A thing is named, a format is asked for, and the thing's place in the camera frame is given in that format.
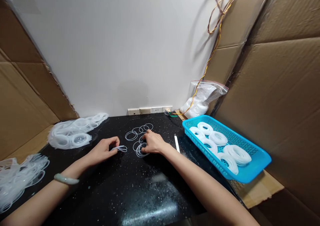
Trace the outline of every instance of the wall socket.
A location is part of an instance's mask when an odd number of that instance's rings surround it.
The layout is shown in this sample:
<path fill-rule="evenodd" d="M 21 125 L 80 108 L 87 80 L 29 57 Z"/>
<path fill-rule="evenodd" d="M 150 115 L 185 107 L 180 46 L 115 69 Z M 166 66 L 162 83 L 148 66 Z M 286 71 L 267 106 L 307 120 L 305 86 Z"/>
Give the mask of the wall socket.
<path fill-rule="evenodd" d="M 138 115 L 140 114 L 140 109 L 128 109 L 128 115 Z"/>
<path fill-rule="evenodd" d="M 162 107 L 155 107 L 155 108 L 152 108 L 152 113 L 162 113 Z"/>
<path fill-rule="evenodd" d="M 167 109 L 172 112 L 172 106 L 167 106 L 167 107 L 162 107 L 162 112 L 164 113 L 165 111 L 167 111 Z"/>
<path fill-rule="evenodd" d="M 164 113 L 167 109 L 168 109 L 170 112 L 172 112 L 172 106 L 128 109 L 128 115 L 150 114 L 150 113 Z"/>
<path fill-rule="evenodd" d="M 139 108 L 140 114 L 149 114 L 152 112 L 151 108 Z"/>

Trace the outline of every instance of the blue tray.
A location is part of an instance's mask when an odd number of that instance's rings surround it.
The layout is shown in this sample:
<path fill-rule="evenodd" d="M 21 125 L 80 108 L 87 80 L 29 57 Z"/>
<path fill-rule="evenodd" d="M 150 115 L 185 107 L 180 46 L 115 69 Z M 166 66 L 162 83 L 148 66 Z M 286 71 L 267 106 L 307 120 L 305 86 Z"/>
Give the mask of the blue tray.
<path fill-rule="evenodd" d="M 252 161 L 245 167 L 238 167 L 238 175 L 233 174 L 228 169 L 226 162 L 221 162 L 207 147 L 204 145 L 190 130 L 191 127 L 197 127 L 198 123 L 205 122 L 212 126 L 214 131 L 223 133 L 227 139 L 228 144 L 238 145 L 250 154 Z M 202 115 L 196 118 L 187 119 L 182 122 L 185 134 L 194 142 L 194 144 L 203 152 L 209 161 L 220 171 L 226 179 L 233 179 L 240 183 L 251 182 L 258 174 L 271 163 L 270 155 L 262 148 L 237 134 L 227 126 L 223 125 L 214 118 Z M 224 147 L 218 147 L 218 152 L 223 152 Z"/>

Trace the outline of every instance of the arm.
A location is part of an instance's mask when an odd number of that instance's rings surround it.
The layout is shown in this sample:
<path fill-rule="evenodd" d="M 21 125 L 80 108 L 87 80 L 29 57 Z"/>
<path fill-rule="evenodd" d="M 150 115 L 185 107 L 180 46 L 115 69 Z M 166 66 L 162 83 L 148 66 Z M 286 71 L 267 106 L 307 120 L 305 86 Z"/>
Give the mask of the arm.
<path fill-rule="evenodd" d="M 208 173 L 178 153 L 159 134 L 148 130 L 144 135 L 144 153 L 162 154 L 179 172 L 209 213 L 231 225 L 259 225 L 237 199 Z"/>
<path fill-rule="evenodd" d="M 87 155 L 75 161 L 61 174 L 67 178 L 79 178 L 87 168 L 101 163 L 118 152 L 118 149 L 109 151 L 109 145 L 112 143 L 115 143 L 115 146 L 119 146 L 119 138 L 102 139 Z M 43 224 L 69 189 L 69 185 L 52 180 L 37 194 L 6 217 L 0 225 L 36 226 Z"/>

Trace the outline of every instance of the hand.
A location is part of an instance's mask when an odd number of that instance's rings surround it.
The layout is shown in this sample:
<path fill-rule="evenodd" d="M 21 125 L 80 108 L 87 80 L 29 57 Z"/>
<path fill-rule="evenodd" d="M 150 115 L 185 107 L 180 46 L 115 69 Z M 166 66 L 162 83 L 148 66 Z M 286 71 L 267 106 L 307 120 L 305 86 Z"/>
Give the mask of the hand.
<path fill-rule="evenodd" d="M 112 137 L 108 139 L 101 139 L 101 141 L 83 158 L 85 159 L 88 166 L 93 166 L 103 162 L 111 156 L 117 154 L 118 149 L 109 151 L 109 145 L 115 144 L 119 146 L 120 140 L 118 137 Z"/>
<path fill-rule="evenodd" d="M 166 148 L 172 148 L 170 144 L 163 141 L 160 134 L 156 134 L 150 129 L 142 138 L 147 140 L 147 146 L 141 149 L 143 153 L 162 153 Z"/>

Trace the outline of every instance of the black speckled countertop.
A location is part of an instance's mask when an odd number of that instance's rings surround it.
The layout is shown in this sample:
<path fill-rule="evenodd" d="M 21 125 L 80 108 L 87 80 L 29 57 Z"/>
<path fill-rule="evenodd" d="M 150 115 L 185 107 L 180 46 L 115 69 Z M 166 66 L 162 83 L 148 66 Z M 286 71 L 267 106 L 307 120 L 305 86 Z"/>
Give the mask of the black speckled countertop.
<path fill-rule="evenodd" d="M 127 141 L 125 134 L 146 123 L 153 131 L 175 147 L 178 136 L 180 152 L 199 165 L 232 194 L 227 181 L 184 134 L 180 118 L 160 114 L 110 117 L 89 132 L 92 143 L 72 150 L 54 149 L 50 145 L 41 153 L 50 159 L 43 180 L 27 188 L 23 196 L 1 215 L 5 218 L 32 195 L 84 156 L 101 139 L 118 136 L 128 152 L 118 152 L 80 177 L 66 199 L 52 212 L 44 225 L 167 225 L 205 212 L 182 177 L 161 155 L 138 158 L 132 146 L 138 140 Z"/>

